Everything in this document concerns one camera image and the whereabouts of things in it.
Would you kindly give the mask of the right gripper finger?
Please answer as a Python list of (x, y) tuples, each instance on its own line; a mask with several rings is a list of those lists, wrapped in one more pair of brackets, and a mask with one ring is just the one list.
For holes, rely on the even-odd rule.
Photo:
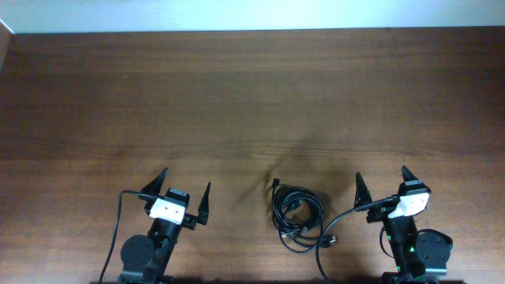
[(410, 171), (407, 166), (402, 166), (402, 179), (404, 182), (417, 181), (418, 178)]
[(353, 208), (357, 211), (365, 211), (366, 206), (372, 202), (372, 197), (360, 172), (356, 173), (356, 193)]

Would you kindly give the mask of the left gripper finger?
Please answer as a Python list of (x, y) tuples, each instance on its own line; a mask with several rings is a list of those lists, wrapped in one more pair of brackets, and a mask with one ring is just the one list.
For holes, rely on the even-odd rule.
[(204, 195), (200, 201), (200, 205), (198, 207), (198, 216), (197, 222), (201, 225), (206, 226), (209, 218), (209, 194), (210, 194), (211, 182), (208, 182), (208, 185), (205, 189)]
[(149, 196), (157, 196), (159, 195), (159, 192), (163, 186), (163, 182), (168, 174), (168, 168), (165, 167), (160, 174), (154, 178), (151, 182), (149, 182), (147, 185), (145, 185), (141, 189), (141, 193), (144, 195), (149, 195)]

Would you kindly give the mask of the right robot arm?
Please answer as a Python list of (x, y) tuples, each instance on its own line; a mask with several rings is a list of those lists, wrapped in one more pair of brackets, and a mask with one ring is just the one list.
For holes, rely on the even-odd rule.
[(397, 271), (385, 272), (381, 282), (438, 283), (447, 274), (453, 240), (433, 229), (419, 230), (414, 217), (428, 206), (431, 189), (406, 166), (398, 192), (374, 201), (361, 174), (356, 174), (354, 209), (367, 213), (368, 223), (381, 222)]

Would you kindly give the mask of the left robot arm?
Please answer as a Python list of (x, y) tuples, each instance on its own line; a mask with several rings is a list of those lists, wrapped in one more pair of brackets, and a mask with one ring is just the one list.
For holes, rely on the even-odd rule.
[(172, 283), (165, 275), (178, 237), (183, 229), (194, 230), (198, 224), (205, 226), (209, 220), (210, 185), (206, 186), (198, 207), (198, 214), (187, 212), (190, 195), (170, 188), (161, 194), (168, 174), (161, 173), (135, 194), (145, 202), (144, 210), (153, 219), (149, 231), (130, 237), (122, 246), (120, 257), (123, 263), (119, 283)]

